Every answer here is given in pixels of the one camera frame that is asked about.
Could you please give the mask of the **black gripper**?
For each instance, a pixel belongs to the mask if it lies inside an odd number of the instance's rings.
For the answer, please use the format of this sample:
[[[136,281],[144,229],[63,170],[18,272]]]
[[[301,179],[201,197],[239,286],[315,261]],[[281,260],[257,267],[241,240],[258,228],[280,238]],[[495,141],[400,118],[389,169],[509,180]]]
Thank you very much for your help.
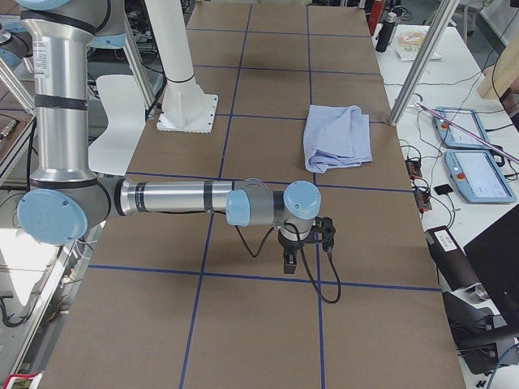
[[[278,241],[283,247],[283,272],[294,274],[297,269],[297,254],[305,244],[320,244],[323,251],[332,256],[336,229],[330,217],[316,217],[307,231],[297,230],[296,224],[285,222],[278,232]]]

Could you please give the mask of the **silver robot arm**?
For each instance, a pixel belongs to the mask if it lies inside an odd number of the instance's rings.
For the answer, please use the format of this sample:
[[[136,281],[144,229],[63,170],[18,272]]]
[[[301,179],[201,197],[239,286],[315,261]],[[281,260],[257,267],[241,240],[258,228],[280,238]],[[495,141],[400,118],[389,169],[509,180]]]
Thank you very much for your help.
[[[105,132],[88,138],[89,49],[123,46],[126,15],[120,1],[22,1],[22,25],[32,38],[39,165],[17,218],[39,242],[65,245],[111,216],[135,213],[219,213],[236,228],[266,225],[278,235],[284,270],[306,259],[307,244],[334,246],[332,220],[320,216],[321,195],[312,183],[284,190],[263,182],[133,182],[126,172],[145,125],[135,79],[98,79],[109,119]]]

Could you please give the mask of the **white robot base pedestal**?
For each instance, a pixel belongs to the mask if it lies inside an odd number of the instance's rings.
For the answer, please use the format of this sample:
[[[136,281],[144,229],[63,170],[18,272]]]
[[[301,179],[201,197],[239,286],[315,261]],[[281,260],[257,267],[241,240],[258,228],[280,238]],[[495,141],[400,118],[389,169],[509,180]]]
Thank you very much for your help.
[[[148,0],[145,6],[166,78],[157,129],[211,132],[218,96],[197,84],[180,1]]]

